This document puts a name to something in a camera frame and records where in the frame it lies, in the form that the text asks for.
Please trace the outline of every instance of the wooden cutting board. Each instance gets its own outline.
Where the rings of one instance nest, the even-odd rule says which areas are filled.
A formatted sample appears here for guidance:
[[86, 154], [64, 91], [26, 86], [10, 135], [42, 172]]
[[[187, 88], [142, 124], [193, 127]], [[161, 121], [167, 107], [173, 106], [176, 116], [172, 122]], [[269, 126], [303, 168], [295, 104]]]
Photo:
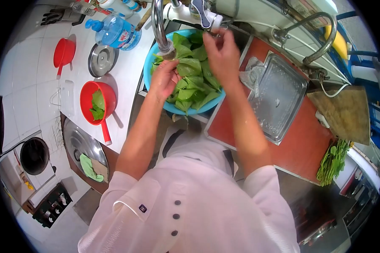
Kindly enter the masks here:
[[[330, 88], [334, 94], [339, 88]], [[365, 88], [347, 86], [333, 98], [327, 97], [322, 89], [316, 89], [307, 96], [324, 115], [335, 137], [370, 145], [370, 115]]]

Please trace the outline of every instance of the pot lid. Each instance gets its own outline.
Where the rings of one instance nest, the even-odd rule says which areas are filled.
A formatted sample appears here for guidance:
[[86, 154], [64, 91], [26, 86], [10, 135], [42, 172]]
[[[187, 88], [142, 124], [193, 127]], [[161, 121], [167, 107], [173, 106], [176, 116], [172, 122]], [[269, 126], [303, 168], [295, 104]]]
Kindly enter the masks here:
[[107, 167], [107, 170], [109, 170], [107, 158], [100, 142], [83, 131], [68, 118], [65, 119], [63, 135], [69, 155], [83, 174], [85, 173], [80, 164], [81, 154], [85, 154], [87, 157], [99, 161]]

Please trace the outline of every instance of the plastic bottle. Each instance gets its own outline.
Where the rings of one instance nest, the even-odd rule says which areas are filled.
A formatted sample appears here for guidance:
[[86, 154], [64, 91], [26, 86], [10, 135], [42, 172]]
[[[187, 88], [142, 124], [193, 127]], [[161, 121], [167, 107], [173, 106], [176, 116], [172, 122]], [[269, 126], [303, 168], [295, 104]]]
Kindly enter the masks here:
[[100, 7], [109, 11], [116, 11], [120, 17], [129, 18], [134, 13], [125, 3], [121, 0], [99, 0]]
[[96, 14], [96, 11], [93, 9], [90, 9], [89, 7], [83, 6], [81, 3], [71, 3], [70, 7], [72, 8], [72, 11], [84, 14], [86, 16], [94, 16]]
[[85, 27], [96, 31], [96, 43], [119, 48], [133, 49], [141, 39], [142, 32], [116, 14], [108, 15], [103, 21], [89, 19]]
[[128, 6], [128, 8], [135, 12], [139, 12], [140, 10], [142, 10], [142, 6], [139, 5], [137, 2], [134, 2], [133, 0], [122, 0], [122, 2], [125, 3]]

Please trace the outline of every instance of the green leafy vegetable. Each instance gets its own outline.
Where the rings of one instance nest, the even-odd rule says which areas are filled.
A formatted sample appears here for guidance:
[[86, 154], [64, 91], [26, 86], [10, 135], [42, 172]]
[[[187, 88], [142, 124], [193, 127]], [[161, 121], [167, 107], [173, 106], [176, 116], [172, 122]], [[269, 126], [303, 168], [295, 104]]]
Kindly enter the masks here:
[[100, 89], [96, 90], [92, 96], [93, 96], [92, 103], [96, 104], [96, 106], [104, 110], [104, 98], [103, 98], [103, 94], [101, 93], [101, 90]]
[[154, 64], [159, 65], [161, 62], [163, 62], [162, 56], [154, 54], [154, 53], [152, 55], [156, 57], [155, 61], [153, 62]]
[[202, 92], [201, 90], [197, 89], [193, 93], [193, 95], [191, 96], [190, 100], [193, 101], [193, 102], [199, 102], [199, 101], [203, 101], [204, 98], [205, 98], [204, 92]]
[[205, 51], [204, 45], [192, 50], [193, 58], [198, 59], [200, 62], [207, 59], [207, 52]]
[[192, 104], [192, 108], [199, 110], [201, 107], [203, 107], [205, 104], [207, 104], [209, 101], [218, 98], [220, 95], [217, 92], [210, 92], [202, 101], [198, 101]]
[[202, 77], [184, 77], [187, 82], [187, 89], [199, 89], [205, 91], [203, 87], [204, 79]]
[[196, 89], [181, 89], [179, 90], [179, 94], [177, 96], [177, 100], [180, 101], [187, 101], [191, 98], [194, 92], [196, 92]]
[[154, 71], [157, 69], [157, 66], [155, 63], [152, 63], [152, 67], [151, 67], [151, 75], [154, 73]]
[[195, 33], [190, 35], [190, 41], [194, 44], [203, 44], [203, 31], [197, 30]]
[[204, 93], [206, 95], [210, 94], [210, 92], [215, 92], [216, 89], [214, 89], [213, 87], [211, 87], [210, 85], [206, 84], [206, 83], [203, 83], [203, 88], [204, 88]]
[[176, 99], [177, 99], [177, 93], [174, 95], [173, 94], [169, 95], [169, 97], [167, 97], [166, 101], [168, 103], [174, 104], [176, 102]]
[[333, 155], [336, 154], [336, 147], [335, 146], [331, 147], [331, 154], [333, 154]]
[[183, 36], [183, 35], [180, 35], [178, 33], [173, 33], [173, 46], [175, 48], [177, 48], [178, 45], [183, 45], [185, 47], [188, 47], [190, 48], [191, 47], [191, 43], [189, 42], [189, 40]]
[[179, 88], [179, 89], [184, 89], [186, 87], [187, 87], [187, 82], [184, 79], [180, 79], [176, 84], [176, 88]]
[[198, 76], [201, 73], [201, 64], [197, 59], [182, 58], [176, 66], [181, 77]]
[[204, 78], [211, 84], [213, 88], [220, 91], [221, 85], [218, 82], [217, 78], [213, 75], [213, 72], [210, 69], [210, 65], [208, 63], [208, 60], [202, 61], [201, 68], [203, 69]]
[[[219, 97], [221, 85], [210, 70], [203, 44], [203, 31], [197, 30], [189, 39], [174, 33], [172, 41], [176, 49], [175, 58], [179, 60], [177, 72], [183, 78], [177, 82], [166, 101], [188, 115], [190, 107], [199, 110], [209, 101]], [[156, 59], [152, 63], [151, 75], [163, 61], [162, 56], [153, 55]]]
[[193, 102], [187, 102], [187, 101], [179, 101], [179, 100], [176, 100], [175, 102], [175, 107], [179, 110], [182, 110], [183, 112], [187, 114], [187, 111], [188, 109], [190, 108], [190, 106], [192, 105]]
[[329, 145], [316, 175], [321, 186], [331, 184], [334, 176], [338, 177], [339, 172], [343, 171], [345, 166], [344, 160], [349, 148], [349, 141], [342, 139]]
[[185, 58], [190, 55], [193, 55], [193, 52], [190, 50], [190, 48], [183, 45], [177, 45], [177, 48], [176, 48], [177, 59]]

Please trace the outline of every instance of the plastic water bottle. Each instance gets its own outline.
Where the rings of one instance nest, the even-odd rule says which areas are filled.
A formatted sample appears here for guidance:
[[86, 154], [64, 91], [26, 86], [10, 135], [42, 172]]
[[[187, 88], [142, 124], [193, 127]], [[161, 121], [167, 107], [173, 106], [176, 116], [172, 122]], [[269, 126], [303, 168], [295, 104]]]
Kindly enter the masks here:
[[133, 49], [141, 39], [142, 32], [116, 14], [108, 15], [103, 21], [89, 19], [85, 27], [96, 31], [96, 43], [119, 48]]
[[93, 9], [90, 9], [88, 7], [83, 6], [81, 3], [71, 3], [72, 11], [84, 14], [86, 16], [94, 16], [96, 14], [96, 11]]

